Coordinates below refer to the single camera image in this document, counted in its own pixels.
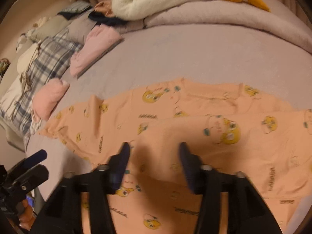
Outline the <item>left hand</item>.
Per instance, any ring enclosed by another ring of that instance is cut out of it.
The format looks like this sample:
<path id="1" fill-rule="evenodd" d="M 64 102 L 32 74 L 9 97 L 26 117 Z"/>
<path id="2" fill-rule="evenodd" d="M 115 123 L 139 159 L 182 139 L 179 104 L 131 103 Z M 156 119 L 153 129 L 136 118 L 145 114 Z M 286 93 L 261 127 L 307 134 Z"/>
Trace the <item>left hand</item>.
<path id="1" fill-rule="evenodd" d="M 19 226 L 29 231 L 35 221 L 35 215 L 27 199 L 22 201 L 22 205 L 24 206 L 24 212 L 19 216 Z"/>

